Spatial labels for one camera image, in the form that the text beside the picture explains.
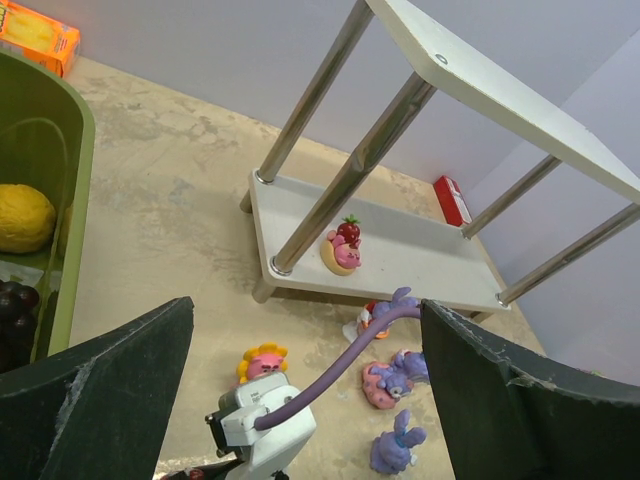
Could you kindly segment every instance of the pink toy figure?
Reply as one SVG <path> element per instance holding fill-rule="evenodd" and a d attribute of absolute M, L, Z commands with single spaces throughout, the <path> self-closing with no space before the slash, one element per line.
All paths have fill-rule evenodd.
<path fill-rule="evenodd" d="M 395 475 L 416 464 L 418 458 L 411 449 L 424 443 L 427 431 L 422 427 L 407 431 L 410 416 L 409 410 L 401 411 L 393 423 L 393 433 L 383 432 L 373 441 L 369 465 L 376 472 Z"/>
<path fill-rule="evenodd" d="M 286 348 L 273 342 L 250 348 L 244 353 L 242 362 L 236 368 L 238 383 L 248 382 L 267 373 L 286 371 L 288 365 L 284 357 L 287 353 Z"/>
<path fill-rule="evenodd" d="M 357 268 L 362 265 L 360 263 L 360 239 L 355 243 L 347 244 L 342 235 L 337 235 L 335 230 L 331 230 L 327 235 L 327 240 L 333 245 L 333 255 L 336 257 L 338 265 L 342 268 Z"/>

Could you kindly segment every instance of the cake toy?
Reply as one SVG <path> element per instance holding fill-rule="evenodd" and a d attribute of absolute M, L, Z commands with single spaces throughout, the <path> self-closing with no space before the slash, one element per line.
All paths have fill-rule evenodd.
<path fill-rule="evenodd" d="M 320 244 L 320 257 L 334 274 L 351 275 L 362 265 L 360 261 L 360 227 L 358 220 L 349 215 L 337 230 L 331 230 Z"/>

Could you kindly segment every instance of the green bin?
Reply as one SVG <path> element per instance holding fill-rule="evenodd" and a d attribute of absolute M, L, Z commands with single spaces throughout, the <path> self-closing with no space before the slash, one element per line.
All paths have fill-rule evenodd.
<path fill-rule="evenodd" d="M 39 65 L 0 49 L 0 184 L 36 188 L 58 216 L 54 239 L 40 252 L 0 253 L 0 279 L 31 285 L 42 299 L 32 361 L 69 344 L 94 136 L 93 115 L 78 92 Z"/>

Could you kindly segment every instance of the lemon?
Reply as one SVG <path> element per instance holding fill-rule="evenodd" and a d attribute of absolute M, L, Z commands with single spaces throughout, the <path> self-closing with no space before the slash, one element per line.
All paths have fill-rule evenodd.
<path fill-rule="evenodd" d="M 31 253 L 51 238 L 56 211 L 38 190 L 0 185 L 0 252 Z"/>

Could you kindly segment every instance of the orange box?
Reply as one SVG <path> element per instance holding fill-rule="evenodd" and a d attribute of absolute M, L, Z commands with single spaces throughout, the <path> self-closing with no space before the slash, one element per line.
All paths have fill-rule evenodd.
<path fill-rule="evenodd" d="M 80 32 L 14 2 L 0 0 L 0 48 L 63 77 L 80 49 Z"/>

